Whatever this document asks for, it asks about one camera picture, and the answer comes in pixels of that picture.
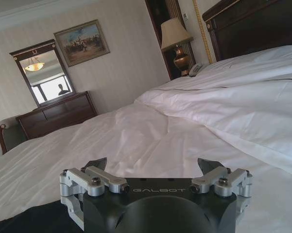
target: table lamp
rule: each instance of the table lamp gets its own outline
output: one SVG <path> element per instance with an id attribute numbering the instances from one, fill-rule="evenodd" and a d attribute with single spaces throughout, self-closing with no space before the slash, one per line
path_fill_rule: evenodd
<path id="1" fill-rule="evenodd" d="M 189 56 L 185 54 L 180 44 L 193 40 L 193 37 L 181 25 L 178 18 L 172 18 L 161 24 L 162 45 L 161 50 L 174 49 L 176 57 L 175 66 L 181 70 L 181 76 L 189 74 Z"/>

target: crown molding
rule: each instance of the crown molding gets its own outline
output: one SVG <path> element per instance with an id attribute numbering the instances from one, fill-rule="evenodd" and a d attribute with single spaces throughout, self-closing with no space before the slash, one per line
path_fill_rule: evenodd
<path id="1" fill-rule="evenodd" d="M 0 12 L 0 31 L 97 1 L 99 0 L 42 0 L 9 11 Z"/>

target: picture frame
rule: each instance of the picture frame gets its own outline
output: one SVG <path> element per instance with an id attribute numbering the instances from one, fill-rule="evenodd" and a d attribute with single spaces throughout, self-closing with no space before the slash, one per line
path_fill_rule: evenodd
<path id="1" fill-rule="evenodd" d="M 54 33 L 68 67 L 110 53 L 98 19 Z"/>

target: wooden dresser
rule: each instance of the wooden dresser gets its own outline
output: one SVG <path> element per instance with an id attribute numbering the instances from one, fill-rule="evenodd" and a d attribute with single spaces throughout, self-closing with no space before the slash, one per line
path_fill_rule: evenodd
<path id="1" fill-rule="evenodd" d="M 18 116 L 27 139 L 41 137 L 97 116 L 88 92 L 77 93 Z"/>

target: metal bracket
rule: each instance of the metal bracket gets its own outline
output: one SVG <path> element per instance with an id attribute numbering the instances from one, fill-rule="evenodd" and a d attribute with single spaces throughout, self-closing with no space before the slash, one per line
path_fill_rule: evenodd
<path id="1" fill-rule="evenodd" d="M 84 215 L 79 200 L 83 199 L 86 191 L 92 197 L 104 194 L 105 185 L 112 193 L 121 194 L 129 191 L 125 178 L 112 176 L 95 166 L 87 167 L 85 172 L 76 168 L 64 170 L 60 174 L 59 181 L 61 203 L 67 206 L 69 216 L 83 231 Z"/>
<path id="2" fill-rule="evenodd" d="M 247 170 L 237 169 L 229 174 L 229 169 L 218 166 L 204 176 L 192 179 L 191 190 L 196 194 L 207 193 L 214 185 L 214 191 L 220 197 L 236 194 L 238 223 L 250 202 L 252 179 L 253 176 Z"/>

